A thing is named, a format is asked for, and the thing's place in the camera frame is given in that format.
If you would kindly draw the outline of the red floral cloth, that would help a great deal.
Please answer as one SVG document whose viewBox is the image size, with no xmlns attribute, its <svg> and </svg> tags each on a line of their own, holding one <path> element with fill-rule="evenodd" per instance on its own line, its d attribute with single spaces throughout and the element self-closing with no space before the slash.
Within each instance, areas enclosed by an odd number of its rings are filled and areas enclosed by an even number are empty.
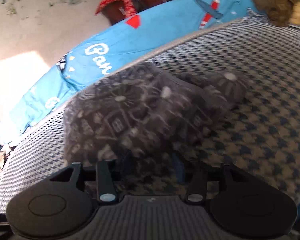
<svg viewBox="0 0 300 240">
<path fill-rule="evenodd" d="M 95 16 L 102 13 L 114 25 L 138 12 L 132 0 L 101 0 L 95 11 Z"/>
</svg>

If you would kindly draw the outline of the grey patterned fleece garment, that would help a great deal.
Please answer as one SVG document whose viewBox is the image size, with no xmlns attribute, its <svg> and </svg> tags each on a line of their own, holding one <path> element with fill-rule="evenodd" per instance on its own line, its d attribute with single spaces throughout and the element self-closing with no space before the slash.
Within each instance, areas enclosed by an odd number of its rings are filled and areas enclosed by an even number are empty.
<svg viewBox="0 0 300 240">
<path fill-rule="evenodd" d="M 158 158 L 169 144 L 202 141 L 247 90 L 246 78 L 230 70 L 173 75 L 149 62 L 126 68 L 69 100 L 64 159 L 93 165 Z"/>
</svg>

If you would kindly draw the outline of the houndstooth sofa cushion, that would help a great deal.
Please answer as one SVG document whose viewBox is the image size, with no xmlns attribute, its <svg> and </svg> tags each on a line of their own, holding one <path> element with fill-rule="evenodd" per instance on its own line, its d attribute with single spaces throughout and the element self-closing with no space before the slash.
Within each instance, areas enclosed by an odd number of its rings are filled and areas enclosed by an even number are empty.
<svg viewBox="0 0 300 240">
<path fill-rule="evenodd" d="M 187 185 L 173 167 L 177 152 L 211 166 L 235 164 L 300 205 L 300 28 L 248 16 L 165 45 L 115 73 L 144 62 L 173 75 L 238 72 L 248 90 L 202 141 L 169 144 L 158 158 L 126 156 L 130 175 L 115 183 L 120 192 L 184 195 Z M 0 171 L 0 213 L 15 195 L 70 164 L 64 159 L 67 103 L 10 153 Z"/>
</svg>

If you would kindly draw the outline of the blue cartoon print pillow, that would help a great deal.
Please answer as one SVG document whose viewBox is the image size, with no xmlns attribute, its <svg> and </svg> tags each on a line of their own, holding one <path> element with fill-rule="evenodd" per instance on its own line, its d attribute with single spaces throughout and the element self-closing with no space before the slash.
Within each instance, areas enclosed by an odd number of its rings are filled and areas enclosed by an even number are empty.
<svg viewBox="0 0 300 240">
<path fill-rule="evenodd" d="M 173 0 L 93 35 L 66 53 L 0 122 L 0 150 L 76 92 L 151 50 L 255 9 L 253 0 Z"/>
</svg>

